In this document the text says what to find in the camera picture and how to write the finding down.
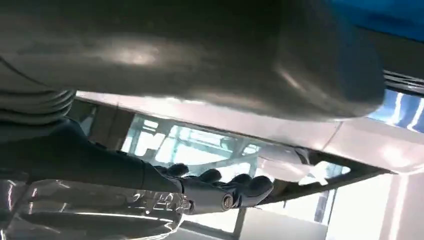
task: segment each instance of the robotic hand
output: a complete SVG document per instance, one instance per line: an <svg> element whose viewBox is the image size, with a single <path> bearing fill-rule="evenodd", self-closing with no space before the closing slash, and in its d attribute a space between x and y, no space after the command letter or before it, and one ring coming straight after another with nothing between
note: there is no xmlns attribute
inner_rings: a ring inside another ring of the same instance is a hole
<svg viewBox="0 0 424 240"><path fill-rule="evenodd" d="M273 183L265 176L251 178L240 174L230 182L220 182L221 173L209 169L199 176L183 175L189 172L184 164L175 164L169 168L155 166L169 179L177 180L183 187L191 207L186 214L204 214L224 212L233 208L253 207L263 200L273 189Z"/></svg>

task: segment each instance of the chrome surface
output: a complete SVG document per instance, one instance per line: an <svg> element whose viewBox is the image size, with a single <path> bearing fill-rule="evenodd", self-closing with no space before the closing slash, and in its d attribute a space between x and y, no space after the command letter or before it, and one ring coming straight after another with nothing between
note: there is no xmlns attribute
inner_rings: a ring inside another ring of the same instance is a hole
<svg viewBox="0 0 424 240"><path fill-rule="evenodd" d="M0 169L0 231L12 220L15 205L28 188L26 180L25 174Z"/></svg>
<svg viewBox="0 0 424 240"><path fill-rule="evenodd" d="M383 101L382 69L327 4L5 1L0 56L25 81L60 89L173 97L289 120L362 117Z"/></svg>
<svg viewBox="0 0 424 240"><path fill-rule="evenodd" d="M41 180L22 196L1 239L159 240L177 230L187 203L181 193Z"/></svg>
<svg viewBox="0 0 424 240"><path fill-rule="evenodd" d="M424 133L424 98L386 90L383 105L368 117L414 132Z"/></svg>

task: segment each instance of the glass window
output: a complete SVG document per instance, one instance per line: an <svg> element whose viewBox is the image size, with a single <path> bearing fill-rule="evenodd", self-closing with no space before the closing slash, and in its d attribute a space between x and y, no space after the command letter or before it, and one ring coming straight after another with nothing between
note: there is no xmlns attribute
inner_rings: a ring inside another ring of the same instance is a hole
<svg viewBox="0 0 424 240"><path fill-rule="evenodd" d="M256 170L255 156L243 157L256 153L260 147L240 143L241 138L186 126L172 125L166 129L159 120L147 120L137 115L121 150L155 166L169 167L183 163L190 170L188 175L198 176L215 168L222 175L221 181L229 182L239 174L246 173L253 177L261 173ZM221 213L189 215L186 220L232 233L238 213L238 209L234 209Z"/></svg>

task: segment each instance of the window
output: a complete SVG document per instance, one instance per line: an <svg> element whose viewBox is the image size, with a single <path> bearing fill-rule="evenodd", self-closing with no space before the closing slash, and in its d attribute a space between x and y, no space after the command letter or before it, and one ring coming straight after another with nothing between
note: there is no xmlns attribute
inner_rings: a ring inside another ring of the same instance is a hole
<svg viewBox="0 0 424 240"><path fill-rule="evenodd" d="M224 135L196 127L178 125L169 119L136 115L127 133L122 151L137 156L154 166L169 167L183 163L188 175L198 176L215 168L221 172L223 182L239 174L251 177L274 177L258 168L257 155L264 142L244 137ZM319 162L299 185L315 182L326 184L326 179L348 173L350 169L330 162ZM258 206L263 210L295 218L328 224L334 190ZM239 211L186 216L192 223L232 233Z"/></svg>
<svg viewBox="0 0 424 240"><path fill-rule="evenodd" d="M169 167L183 163L188 175L198 176L208 169L217 169L222 182L229 182L239 174L258 176L256 167L259 146L235 138L187 126L170 124L163 119L146 119L137 115L131 124L122 151L140 157L154 166ZM232 233L238 209L221 213L186 216L186 220L210 228Z"/></svg>

